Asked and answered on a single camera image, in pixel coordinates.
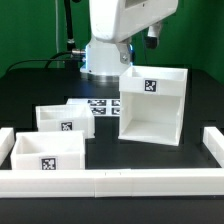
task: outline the large white box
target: large white box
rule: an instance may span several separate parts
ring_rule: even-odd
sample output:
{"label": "large white box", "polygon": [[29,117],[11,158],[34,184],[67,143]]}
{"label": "large white box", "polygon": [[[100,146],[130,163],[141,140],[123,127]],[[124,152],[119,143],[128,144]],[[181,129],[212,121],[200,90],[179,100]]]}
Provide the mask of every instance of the large white box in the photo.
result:
{"label": "large white box", "polygon": [[14,170],[85,169],[83,131],[16,134],[11,154]]}
{"label": "large white box", "polygon": [[37,106],[38,131],[79,131],[85,138],[94,138],[95,118],[89,105]]}
{"label": "large white box", "polygon": [[178,145],[187,69],[133,66],[120,76],[119,138]]}

